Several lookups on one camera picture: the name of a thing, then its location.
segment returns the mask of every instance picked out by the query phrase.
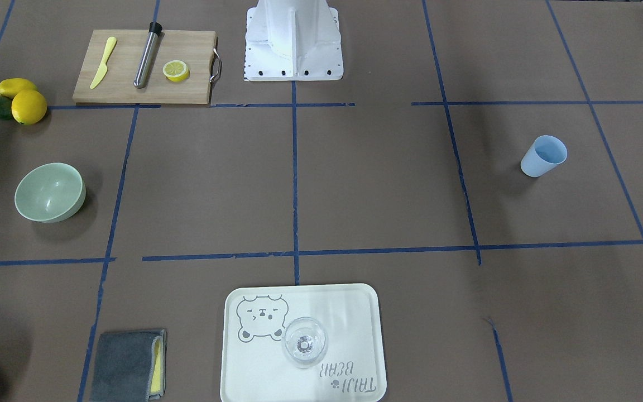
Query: wooden cutting board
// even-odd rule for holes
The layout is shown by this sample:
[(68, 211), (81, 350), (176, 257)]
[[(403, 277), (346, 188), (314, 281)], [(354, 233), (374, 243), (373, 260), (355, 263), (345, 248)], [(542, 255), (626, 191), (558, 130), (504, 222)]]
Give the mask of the wooden cutting board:
[[(103, 81), (89, 89), (103, 56), (109, 36), (118, 39), (108, 62)], [(150, 71), (148, 85), (133, 86), (147, 30), (95, 30), (84, 57), (81, 74), (74, 89), (77, 103), (141, 103), (141, 104), (209, 104), (212, 49), (217, 34), (211, 31), (164, 31), (159, 39), (158, 53)], [(163, 75), (163, 66), (171, 60), (182, 60), (190, 69), (188, 79), (171, 82)]]

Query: stainless steel muddler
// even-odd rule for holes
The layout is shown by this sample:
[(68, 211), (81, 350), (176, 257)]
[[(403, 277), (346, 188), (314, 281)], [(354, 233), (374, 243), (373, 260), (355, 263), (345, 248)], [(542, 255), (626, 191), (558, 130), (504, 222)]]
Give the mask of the stainless steel muddler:
[(150, 23), (150, 28), (148, 28), (148, 42), (145, 44), (143, 56), (141, 56), (141, 63), (138, 65), (136, 78), (133, 80), (133, 85), (135, 85), (136, 88), (145, 88), (148, 84), (150, 67), (153, 66), (153, 56), (155, 54), (161, 32), (163, 32), (163, 26), (159, 25), (159, 23), (155, 21)]

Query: green bowl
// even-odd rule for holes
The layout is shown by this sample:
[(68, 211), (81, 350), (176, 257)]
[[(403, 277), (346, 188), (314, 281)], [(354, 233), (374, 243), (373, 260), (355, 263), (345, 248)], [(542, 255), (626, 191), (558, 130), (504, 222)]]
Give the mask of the green bowl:
[(29, 171), (13, 196), (16, 210), (34, 222), (61, 222), (84, 204), (86, 185), (81, 174), (65, 163), (48, 163)]

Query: yellow plastic knife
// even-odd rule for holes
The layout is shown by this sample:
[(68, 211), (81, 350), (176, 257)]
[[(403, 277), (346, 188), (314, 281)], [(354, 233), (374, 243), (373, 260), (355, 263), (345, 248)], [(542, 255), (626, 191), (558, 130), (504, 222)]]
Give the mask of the yellow plastic knife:
[(105, 64), (108, 62), (108, 58), (111, 56), (111, 52), (117, 42), (118, 39), (116, 39), (115, 36), (111, 36), (107, 41), (105, 41), (105, 50), (103, 51), (103, 57), (100, 59), (99, 70), (96, 72), (96, 76), (91, 82), (91, 87), (89, 88), (94, 89), (108, 72), (108, 66)]

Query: cutting board handle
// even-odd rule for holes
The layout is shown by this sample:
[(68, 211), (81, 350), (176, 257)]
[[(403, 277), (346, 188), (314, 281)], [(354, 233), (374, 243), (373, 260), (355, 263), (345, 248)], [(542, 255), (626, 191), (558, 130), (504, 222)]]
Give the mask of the cutting board handle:
[(217, 59), (218, 63), (217, 72), (210, 76), (210, 84), (217, 82), (217, 80), (220, 79), (220, 74), (222, 74), (222, 59), (220, 59), (220, 55), (217, 54), (216, 47), (212, 48), (212, 53), (215, 55), (214, 59), (212, 59), (212, 64), (215, 64), (215, 59)]

